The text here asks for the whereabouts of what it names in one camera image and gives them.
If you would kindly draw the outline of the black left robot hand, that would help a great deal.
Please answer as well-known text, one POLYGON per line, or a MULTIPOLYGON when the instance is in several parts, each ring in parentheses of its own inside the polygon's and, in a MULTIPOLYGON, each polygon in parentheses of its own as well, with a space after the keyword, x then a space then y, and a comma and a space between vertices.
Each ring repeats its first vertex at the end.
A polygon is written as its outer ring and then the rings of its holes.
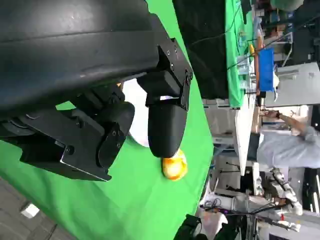
POLYGON ((146 92, 148 144, 170 158, 183 139, 193 70, 144 0, 3 0, 0 138, 20 161, 79 180, 109 181, 146 92))

